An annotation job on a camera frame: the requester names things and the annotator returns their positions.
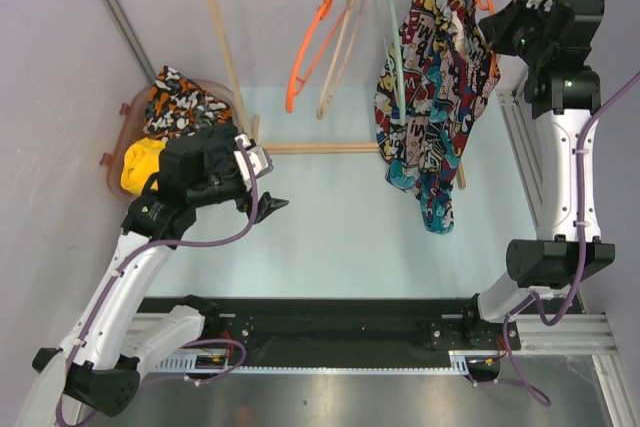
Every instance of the laundry basket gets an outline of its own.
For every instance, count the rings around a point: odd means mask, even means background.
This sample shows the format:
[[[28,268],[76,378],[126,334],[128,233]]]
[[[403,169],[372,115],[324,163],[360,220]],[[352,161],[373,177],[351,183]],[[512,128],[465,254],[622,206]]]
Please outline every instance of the laundry basket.
[[[233,103],[233,92],[224,85],[214,82],[212,80],[194,80],[203,89],[207,90],[211,95],[222,100],[225,104],[231,107],[233,111],[233,122],[237,125],[237,115],[235,105]],[[142,129],[145,124],[145,109],[147,108],[149,93],[151,92],[151,85],[145,87],[138,92],[131,103],[122,104],[120,106],[120,115],[124,115],[124,123],[118,136],[118,141],[113,149],[113,152],[105,152],[102,154],[100,165],[107,168],[107,187],[113,195],[116,197],[131,201],[135,198],[133,194],[127,192],[120,185],[120,177],[122,176],[122,169],[124,168],[124,154],[127,149],[138,140],[144,138]]]

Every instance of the light green hanger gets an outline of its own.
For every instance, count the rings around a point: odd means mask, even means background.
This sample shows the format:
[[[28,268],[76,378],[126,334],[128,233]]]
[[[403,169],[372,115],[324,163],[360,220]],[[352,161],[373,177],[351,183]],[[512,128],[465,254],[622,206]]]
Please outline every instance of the light green hanger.
[[[376,6],[377,17],[382,29],[382,42],[384,43],[387,62],[389,62],[389,65],[392,65],[391,56],[389,55],[390,49],[387,45],[387,37],[385,34],[384,19],[382,18],[382,13],[378,7],[378,2],[375,2],[374,0],[374,4]],[[391,48],[393,48],[393,52],[396,57],[396,85],[394,86],[393,92],[396,96],[396,105],[398,106],[400,114],[400,124],[405,125],[407,108],[404,93],[404,69],[402,68],[402,52],[400,51],[400,33],[398,30],[398,19],[396,17],[396,5],[393,0],[387,0],[386,5],[389,9],[389,19],[391,20]]]

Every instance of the yellow cloth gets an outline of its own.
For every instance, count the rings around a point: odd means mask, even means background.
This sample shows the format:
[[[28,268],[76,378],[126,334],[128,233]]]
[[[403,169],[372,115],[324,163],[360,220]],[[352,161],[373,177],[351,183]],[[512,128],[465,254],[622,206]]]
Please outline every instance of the yellow cloth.
[[[142,189],[151,174],[160,169],[160,152],[166,146],[161,140],[142,139],[127,149],[124,154],[124,168],[120,177],[122,188],[135,195],[142,194]],[[152,189],[158,188],[154,182]]]

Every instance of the patterned cloth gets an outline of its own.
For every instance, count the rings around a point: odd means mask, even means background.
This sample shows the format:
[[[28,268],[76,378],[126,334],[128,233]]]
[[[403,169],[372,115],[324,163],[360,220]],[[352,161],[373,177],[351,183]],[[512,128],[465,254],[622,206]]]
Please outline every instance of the patterned cloth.
[[[204,127],[231,122],[231,106],[166,65],[149,94],[144,135],[164,140],[192,135]]]
[[[460,156],[500,79],[497,69],[490,75],[491,53],[475,10],[475,0],[412,0],[400,29],[406,126],[389,60],[374,101],[377,142],[390,164],[387,180],[413,192],[431,232],[453,229],[451,190]]]

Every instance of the wooden frame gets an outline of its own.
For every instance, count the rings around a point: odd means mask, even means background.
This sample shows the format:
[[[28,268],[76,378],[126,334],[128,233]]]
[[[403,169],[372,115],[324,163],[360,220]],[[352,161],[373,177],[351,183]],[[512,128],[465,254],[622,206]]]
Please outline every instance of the wooden frame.
[[[218,36],[218,42],[222,48],[222,56],[224,58],[227,74],[231,81],[231,88],[233,90],[233,96],[235,101],[236,113],[238,116],[238,122],[240,128],[250,133],[251,136],[257,141],[260,127],[260,117],[256,115],[252,124],[249,124],[249,117],[247,115],[242,92],[240,91],[240,83],[238,81],[238,74],[233,62],[231,54],[231,48],[229,47],[229,41],[227,40],[227,34],[222,19],[222,13],[218,5],[218,0],[207,0],[209,10],[211,13],[211,19],[216,28],[216,34]],[[283,154],[356,154],[356,153],[373,153],[378,151],[378,144],[375,142],[332,142],[332,143],[270,143],[264,144],[265,148],[274,155]],[[466,178],[464,175],[464,168],[462,162],[458,167],[456,174],[458,180],[458,187],[464,189],[466,187]]]

